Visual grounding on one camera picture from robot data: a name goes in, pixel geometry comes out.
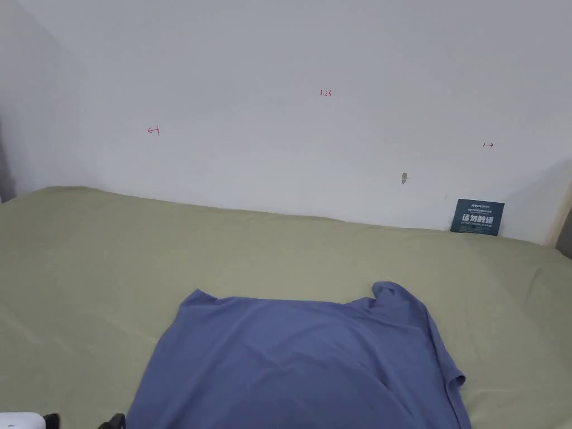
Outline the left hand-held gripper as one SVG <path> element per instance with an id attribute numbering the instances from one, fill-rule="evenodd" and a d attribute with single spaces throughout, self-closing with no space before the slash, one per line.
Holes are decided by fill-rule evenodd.
<path id="1" fill-rule="evenodd" d="M 44 416 L 33 412 L 1 412 L 1 429 L 60 429 L 58 413 Z M 126 416 L 115 414 L 109 421 L 102 422 L 98 429 L 126 429 Z"/>

